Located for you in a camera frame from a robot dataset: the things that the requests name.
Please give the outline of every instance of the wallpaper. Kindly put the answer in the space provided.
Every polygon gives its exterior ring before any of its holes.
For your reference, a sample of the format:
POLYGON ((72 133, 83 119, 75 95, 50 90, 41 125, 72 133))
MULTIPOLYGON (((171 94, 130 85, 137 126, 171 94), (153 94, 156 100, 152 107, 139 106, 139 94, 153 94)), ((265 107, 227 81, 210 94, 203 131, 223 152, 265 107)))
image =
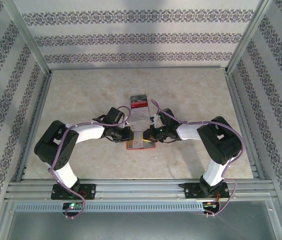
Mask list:
POLYGON ((259 0, 16 5, 51 69, 225 67, 259 0))
POLYGON ((0 1, 0 209, 45 75, 0 1))
POLYGON ((275 0, 232 73, 264 174, 282 206, 282 0, 275 0))

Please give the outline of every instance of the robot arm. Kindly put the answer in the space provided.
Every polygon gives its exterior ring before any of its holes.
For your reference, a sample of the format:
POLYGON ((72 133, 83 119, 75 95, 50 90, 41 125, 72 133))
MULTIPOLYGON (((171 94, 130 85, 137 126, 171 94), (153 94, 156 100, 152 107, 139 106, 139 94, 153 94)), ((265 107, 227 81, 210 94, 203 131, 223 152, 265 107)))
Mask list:
MULTIPOLYGON (((106 125, 118 124, 120 119, 124 117, 123 112, 112 107, 107 115, 94 118, 93 122, 106 125)), ((52 166, 57 150, 59 148, 58 141, 63 137, 65 131, 73 125, 64 124, 59 120, 54 121, 45 131, 41 139, 34 147, 34 153, 46 163, 52 166)), ((90 139, 112 138, 115 143, 133 140, 133 132, 130 127, 121 126, 102 126, 102 125, 82 125, 72 128, 65 136, 60 155, 54 167, 54 173, 58 180, 67 188, 78 192, 80 180, 74 174, 69 164, 69 159, 76 144, 90 139)))
MULTIPOLYGON (((164 109, 174 117, 170 109, 164 109)), ((212 120, 216 124, 180 124, 162 112, 158 113, 164 126, 154 128, 150 126, 143 133, 143 138, 152 142, 164 142, 167 137, 176 141, 202 140, 209 156, 210 162, 207 170, 200 178, 200 189, 204 194, 212 196, 222 184, 223 172, 230 161, 232 161, 242 150, 239 138, 229 129, 218 126, 223 124, 231 127, 227 121, 218 116, 212 120)))

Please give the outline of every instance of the enclosure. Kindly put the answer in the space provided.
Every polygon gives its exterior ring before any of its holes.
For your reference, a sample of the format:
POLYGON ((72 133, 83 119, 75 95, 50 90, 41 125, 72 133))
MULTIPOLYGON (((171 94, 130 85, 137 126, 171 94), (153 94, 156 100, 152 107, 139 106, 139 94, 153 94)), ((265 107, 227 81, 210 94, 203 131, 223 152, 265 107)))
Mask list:
POLYGON ((0 0, 0 239, 218 237, 282 239, 282 0, 0 0), (65 219, 36 143, 55 120, 90 122, 141 94, 151 117, 154 99, 241 134, 227 208, 207 218, 179 187, 207 170, 202 141, 128 150, 102 138, 73 149, 73 172, 96 187, 65 219))

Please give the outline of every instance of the marble-pattern floor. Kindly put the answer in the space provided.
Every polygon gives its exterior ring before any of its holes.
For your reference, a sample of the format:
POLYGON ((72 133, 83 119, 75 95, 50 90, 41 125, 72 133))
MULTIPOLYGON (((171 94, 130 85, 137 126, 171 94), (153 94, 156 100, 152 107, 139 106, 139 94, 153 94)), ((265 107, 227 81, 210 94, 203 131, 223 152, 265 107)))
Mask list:
MULTIPOLYGON (((35 143, 54 120, 77 124, 106 114, 111 107, 129 106, 130 96, 146 94, 183 121, 223 116, 237 131, 239 125, 223 68, 139 68, 56 70, 45 101, 35 143)), ((157 109, 149 104, 153 115, 157 109)), ((133 124, 146 130, 150 121, 133 124)), ((93 139, 77 144, 70 158, 81 179, 198 179, 210 157, 199 140, 158 143, 156 148, 127 150, 126 143, 93 139)), ((247 155, 227 171, 228 178, 252 178, 247 155)), ((25 179, 50 179, 47 165, 32 152, 25 179)))

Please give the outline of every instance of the black mounting bracket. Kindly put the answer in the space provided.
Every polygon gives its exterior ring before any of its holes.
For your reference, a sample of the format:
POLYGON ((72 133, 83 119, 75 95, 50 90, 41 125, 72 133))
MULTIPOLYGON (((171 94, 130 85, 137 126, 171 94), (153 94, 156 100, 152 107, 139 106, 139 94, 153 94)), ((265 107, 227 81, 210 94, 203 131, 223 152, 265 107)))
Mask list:
MULTIPOLYGON (((83 184, 79 185, 79 189, 77 191, 85 200, 94 200, 96 195, 96 186, 95 184, 83 184)), ((51 193, 52 200, 80 200, 76 195, 69 193, 65 190, 61 185, 54 184, 51 193)))
POLYGON ((180 188, 184 189, 184 196, 186 199, 206 199, 206 198, 217 198, 217 193, 221 199, 227 199, 230 197, 228 185, 222 182, 217 188, 215 194, 211 196, 206 196, 206 194, 201 190, 199 182, 186 182, 179 184, 180 188))

